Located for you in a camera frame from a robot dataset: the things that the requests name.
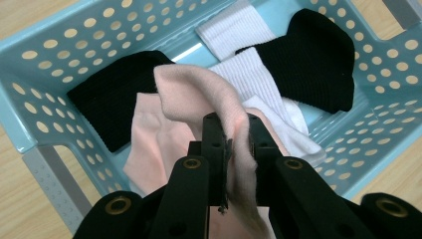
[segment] light blue plastic basket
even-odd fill
[[[116,59],[143,50],[212,66],[217,60],[194,29],[232,2],[81,0],[0,42],[0,121],[72,232],[91,206],[53,146],[73,152],[101,195],[128,190],[122,167],[129,147],[108,152],[66,92]],[[316,170],[338,194],[352,197],[422,134],[421,24],[382,41],[350,1],[256,0],[253,5],[279,36],[295,12],[310,8],[353,39],[352,111],[330,115],[301,106],[311,138],[327,152]]]

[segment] sock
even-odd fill
[[[246,111],[261,119],[282,154],[289,155],[267,118],[257,109]],[[132,191],[146,196],[167,183],[174,163],[187,154],[189,141],[195,138],[185,122],[164,116],[158,94],[137,94],[131,132],[132,146],[123,171]],[[268,208],[258,210],[271,228]],[[233,212],[223,216],[211,208],[210,213],[210,238],[250,238]]]
[[[130,142],[136,94],[156,92],[152,69],[163,64],[172,62],[158,51],[136,53],[113,62],[68,92],[111,152]]]
[[[283,119],[280,119],[259,97],[251,97],[243,102],[243,106],[257,108],[262,111],[271,122],[274,131],[291,156],[306,160],[313,167],[318,166],[325,160],[325,150],[307,135],[291,127]]]
[[[239,0],[196,29],[217,59],[226,60],[235,51],[276,36],[248,0]]]
[[[195,66],[158,66],[154,76],[164,115],[185,121],[196,138],[201,138],[202,118],[217,113],[227,138],[233,140],[227,172],[232,210],[254,238],[268,238],[270,230],[255,197],[257,163],[249,149],[249,119],[236,90],[214,72]]]
[[[309,134],[301,109],[292,100],[281,97],[273,77],[254,48],[247,49],[209,70],[232,84],[241,101],[258,96],[289,126],[303,134]]]
[[[324,15],[301,10],[286,36],[254,47],[282,96],[329,113],[351,109],[353,42]]]

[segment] white sock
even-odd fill
[[[289,126],[305,135],[309,134],[301,109],[294,101],[280,96],[273,77],[255,48],[249,48],[209,70],[232,84],[242,102],[252,96],[258,96]]]
[[[306,160],[313,167],[318,166],[325,160],[325,150],[307,135],[299,132],[279,118],[259,97],[251,97],[243,102],[243,106],[246,108],[257,108],[267,117],[291,156]]]
[[[220,61],[235,51],[276,38],[248,0],[239,0],[196,29],[208,49]]]

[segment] wooden floor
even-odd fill
[[[362,12],[370,4],[381,0],[353,0]],[[32,25],[33,23],[63,9],[77,0],[0,0],[0,40]],[[380,29],[381,35],[389,38],[391,30],[384,26],[390,23],[372,17],[371,24]],[[397,195],[422,210],[422,137],[416,140],[386,170],[366,186],[353,199],[359,202],[362,194],[383,191]],[[82,186],[91,203],[100,196],[95,191],[82,169],[75,163],[72,154],[58,148],[64,161]],[[0,238],[71,238],[66,225],[49,203],[40,186],[21,160],[9,138],[0,126]]]

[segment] pink sock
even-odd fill
[[[185,121],[197,139],[202,137],[202,118],[217,113],[227,138],[233,139],[227,184],[233,212],[254,238],[268,238],[270,230],[255,198],[257,164],[249,150],[249,119],[236,90],[219,75],[196,66],[159,66],[154,76],[166,117]]]

